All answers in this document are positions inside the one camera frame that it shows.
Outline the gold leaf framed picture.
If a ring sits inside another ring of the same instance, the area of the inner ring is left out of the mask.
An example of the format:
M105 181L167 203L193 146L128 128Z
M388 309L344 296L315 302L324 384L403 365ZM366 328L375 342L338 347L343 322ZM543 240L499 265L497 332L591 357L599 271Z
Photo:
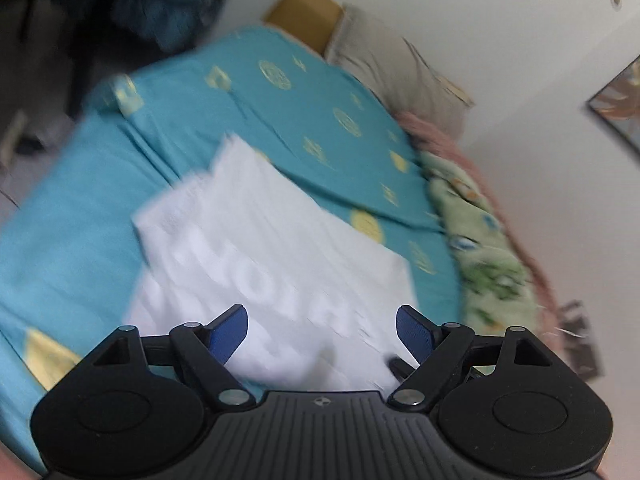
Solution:
M591 114L639 157L640 58L636 58L587 102Z

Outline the white t-shirt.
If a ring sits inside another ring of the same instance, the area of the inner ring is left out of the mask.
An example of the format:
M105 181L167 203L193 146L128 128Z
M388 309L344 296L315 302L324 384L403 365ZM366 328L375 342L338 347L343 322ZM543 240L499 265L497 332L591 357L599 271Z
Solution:
M407 261L320 207L237 136L134 215L145 270L129 321L160 335L247 310L229 360L263 387L390 391L405 358L397 309L416 294Z

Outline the wall power socket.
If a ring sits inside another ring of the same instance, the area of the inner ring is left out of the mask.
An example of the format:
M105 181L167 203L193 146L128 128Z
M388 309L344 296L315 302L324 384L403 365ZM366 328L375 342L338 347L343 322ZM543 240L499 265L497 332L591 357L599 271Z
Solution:
M604 376L600 352L584 304L574 300L560 307L556 332L560 335L565 361L584 382Z

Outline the pink fluffy blanket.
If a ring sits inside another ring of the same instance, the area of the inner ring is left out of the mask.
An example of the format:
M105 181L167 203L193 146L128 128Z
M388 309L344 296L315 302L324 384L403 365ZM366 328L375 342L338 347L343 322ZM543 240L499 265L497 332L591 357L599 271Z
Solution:
M488 198L491 206L494 207L495 213L502 222L506 230L506 236L509 237L516 254L528 267L530 275L532 276L535 296L542 309L541 329L539 333L535 334L540 338L555 339L555 327L558 325L559 303L558 300L556 300L553 287L540 264L514 231L509 217L506 214L506 210L503 208L502 200L500 200L484 174L480 172L480 167L463 153L457 141L451 136L448 136L448 134L440 131L439 128L431 122L427 122L409 112L397 113L395 120L398 122L398 125L400 125L400 128L404 130L404 133L408 136L409 141L416 150L416 154L419 156L426 184L427 177L421 162L421 154L423 152L430 152L439 157L451 160L466 171L478 184L482 193Z

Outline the teal patterned bed sheet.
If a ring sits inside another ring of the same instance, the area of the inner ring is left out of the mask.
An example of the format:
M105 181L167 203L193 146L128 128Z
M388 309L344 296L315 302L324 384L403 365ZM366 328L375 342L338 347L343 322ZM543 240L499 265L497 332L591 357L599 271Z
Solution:
M247 27L93 92L1 229L1 440L35 470L36 404L114 328L163 335L234 304L256 389L393 390L410 304L460 281L416 153L344 70Z

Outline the grey pillow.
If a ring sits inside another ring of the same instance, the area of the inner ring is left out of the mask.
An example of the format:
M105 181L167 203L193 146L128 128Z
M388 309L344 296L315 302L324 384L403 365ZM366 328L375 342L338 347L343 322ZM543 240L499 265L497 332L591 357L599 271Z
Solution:
M365 10L343 6L324 57L360 81L390 113L409 112L454 140L462 137L472 99L428 65L410 41Z

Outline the green cartoon fleece blanket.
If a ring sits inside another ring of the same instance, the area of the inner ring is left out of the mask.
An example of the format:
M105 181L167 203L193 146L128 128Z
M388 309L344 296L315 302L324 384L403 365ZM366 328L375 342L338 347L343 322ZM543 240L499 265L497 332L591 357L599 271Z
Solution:
M451 160L423 152L421 162L459 268L465 324L481 335L502 335L517 325L539 333L542 309L532 276L488 198Z

